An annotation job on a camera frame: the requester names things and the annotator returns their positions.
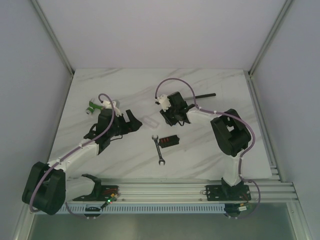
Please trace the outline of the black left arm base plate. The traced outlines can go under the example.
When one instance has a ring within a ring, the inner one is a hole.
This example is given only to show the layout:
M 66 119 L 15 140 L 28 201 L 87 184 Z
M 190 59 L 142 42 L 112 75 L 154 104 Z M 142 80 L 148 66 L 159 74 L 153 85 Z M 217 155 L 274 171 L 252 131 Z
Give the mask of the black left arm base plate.
M 81 195 L 72 200 L 75 202 L 104 202 L 110 199 L 112 194 L 116 195 L 118 191 L 119 187 L 117 185 L 95 186 L 90 194 Z

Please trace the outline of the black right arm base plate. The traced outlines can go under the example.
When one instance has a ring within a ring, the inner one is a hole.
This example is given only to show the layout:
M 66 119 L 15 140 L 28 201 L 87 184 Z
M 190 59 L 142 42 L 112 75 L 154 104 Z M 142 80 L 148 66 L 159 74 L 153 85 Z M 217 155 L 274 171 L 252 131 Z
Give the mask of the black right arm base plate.
M 227 185 L 206 185 L 206 197 L 208 201 L 250 201 L 252 199 L 250 188 L 245 184 L 235 186 Z

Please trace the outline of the black fuse box base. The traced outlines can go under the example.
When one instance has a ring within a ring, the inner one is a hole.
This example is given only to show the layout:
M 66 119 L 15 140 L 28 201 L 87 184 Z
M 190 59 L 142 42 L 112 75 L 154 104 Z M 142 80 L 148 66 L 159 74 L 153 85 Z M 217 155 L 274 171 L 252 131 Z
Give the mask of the black fuse box base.
M 159 139 L 159 146 L 161 148 L 168 148 L 180 143 L 180 138 L 177 135 L 171 135 Z

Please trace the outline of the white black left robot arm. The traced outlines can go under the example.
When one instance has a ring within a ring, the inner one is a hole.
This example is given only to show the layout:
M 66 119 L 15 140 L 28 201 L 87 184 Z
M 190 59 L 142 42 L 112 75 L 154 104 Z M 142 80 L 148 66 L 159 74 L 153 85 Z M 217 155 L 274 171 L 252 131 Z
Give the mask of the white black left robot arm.
M 92 125 L 74 150 L 47 163 L 38 161 L 32 166 L 22 193 L 22 201 L 29 205 L 31 212 L 42 211 L 54 215 L 71 200 L 104 199 L 100 178 L 89 173 L 76 178 L 71 175 L 101 154 L 113 137 L 124 136 L 141 128 L 143 123 L 130 110 L 126 114 L 129 121 L 122 114 L 117 116 L 112 109 L 103 109 L 97 123 Z

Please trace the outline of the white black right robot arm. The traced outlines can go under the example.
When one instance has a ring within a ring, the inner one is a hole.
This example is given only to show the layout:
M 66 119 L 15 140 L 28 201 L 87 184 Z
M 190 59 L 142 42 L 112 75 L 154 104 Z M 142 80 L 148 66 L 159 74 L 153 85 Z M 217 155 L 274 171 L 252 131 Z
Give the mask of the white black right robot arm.
M 160 114 L 171 127 L 176 124 L 200 124 L 212 128 L 219 149 L 228 156 L 224 164 L 221 193 L 228 200 L 234 199 L 239 194 L 239 186 L 243 184 L 240 154 L 252 140 L 237 111 L 232 108 L 223 113 L 205 111 L 194 103 L 187 104 L 178 91 L 156 97 L 155 103 L 160 105 Z

